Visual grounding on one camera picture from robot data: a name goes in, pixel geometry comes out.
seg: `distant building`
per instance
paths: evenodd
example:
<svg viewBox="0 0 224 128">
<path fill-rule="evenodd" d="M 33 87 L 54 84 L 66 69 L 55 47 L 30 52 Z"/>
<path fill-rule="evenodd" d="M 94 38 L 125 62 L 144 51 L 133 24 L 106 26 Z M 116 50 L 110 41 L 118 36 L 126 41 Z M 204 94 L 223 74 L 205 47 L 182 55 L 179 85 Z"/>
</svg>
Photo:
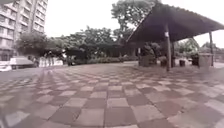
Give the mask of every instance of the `distant building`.
<svg viewBox="0 0 224 128">
<path fill-rule="evenodd" d="M 44 33 L 47 3 L 48 0 L 17 0 L 0 5 L 0 61 L 13 56 L 13 45 L 22 33 Z"/>
</svg>

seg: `paved ground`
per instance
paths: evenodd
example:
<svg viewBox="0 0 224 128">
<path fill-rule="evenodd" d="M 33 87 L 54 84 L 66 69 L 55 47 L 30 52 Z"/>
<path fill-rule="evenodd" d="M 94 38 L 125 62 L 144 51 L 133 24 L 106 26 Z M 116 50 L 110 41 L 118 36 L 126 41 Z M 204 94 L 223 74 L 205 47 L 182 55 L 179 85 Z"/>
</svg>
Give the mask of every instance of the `paved ground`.
<svg viewBox="0 0 224 128">
<path fill-rule="evenodd" d="M 209 74 L 131 63 L 0 73 L 0 126 L 224 128 L 224 85 Z"/>
</svg>

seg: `building facade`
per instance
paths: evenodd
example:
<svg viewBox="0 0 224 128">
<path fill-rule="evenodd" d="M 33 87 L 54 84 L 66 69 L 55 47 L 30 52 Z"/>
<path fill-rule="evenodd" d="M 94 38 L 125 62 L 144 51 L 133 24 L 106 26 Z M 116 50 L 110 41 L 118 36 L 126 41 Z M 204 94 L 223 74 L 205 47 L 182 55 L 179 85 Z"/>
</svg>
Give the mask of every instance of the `building facade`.
<svg viewBox="0 0 224 128">
<path fill-rule="evenodd" d="M 44 33 L 48 0 L 17 0 L 0 5 L 0 61 L 8 61 L 24 32 Z"/>
</svg>

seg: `parked car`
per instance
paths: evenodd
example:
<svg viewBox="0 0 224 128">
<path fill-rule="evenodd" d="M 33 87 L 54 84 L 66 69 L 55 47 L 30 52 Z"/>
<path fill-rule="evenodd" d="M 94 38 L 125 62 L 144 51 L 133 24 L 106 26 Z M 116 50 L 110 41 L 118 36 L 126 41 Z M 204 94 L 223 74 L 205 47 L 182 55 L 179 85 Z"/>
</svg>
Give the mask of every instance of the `parked car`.
<svg viewBox="0 0 224 128">
<path fill-rule="evenodd" d="M 0 65 L 0 72 L 6 72 L 12 70 L 12 66 L 10 64 Z"/>
<path fill-rule="evenodd" d="M 16 56 L 11 58 L 10 65 L 12 66 L 12 69 L 23 69 L 34 67 L 34 63 L 24 56 Z"/>
<path fill-rule="evenodd" d="M 0 63 L 0 72 L 6 72 L 15 69 L 32 68 L 34 63 L 24 56 L 16 56 L 10 61 L 3 61 Z"/>
</svg>

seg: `gazebo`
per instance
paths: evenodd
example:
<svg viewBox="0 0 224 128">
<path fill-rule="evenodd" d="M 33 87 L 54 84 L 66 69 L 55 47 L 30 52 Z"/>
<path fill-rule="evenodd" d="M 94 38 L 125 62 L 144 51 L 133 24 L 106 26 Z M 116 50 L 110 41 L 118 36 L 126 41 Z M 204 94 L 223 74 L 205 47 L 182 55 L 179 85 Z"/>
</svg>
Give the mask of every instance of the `gazebo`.
<svg viewBox="0 0 224 128">
<path fill-rule="evenodd" d="M 156 3 L 127 42 L 165 42 L 167 49 L 167 71 L 170 71 L 171 45 L 174 47 L 173 44 L 175 41 L 209 33 L 210 44 L 212 46 L 212 31 L 221 29 L 224 29 L 222 24 L 209 18 L 178 7 Z"/>
</svg>

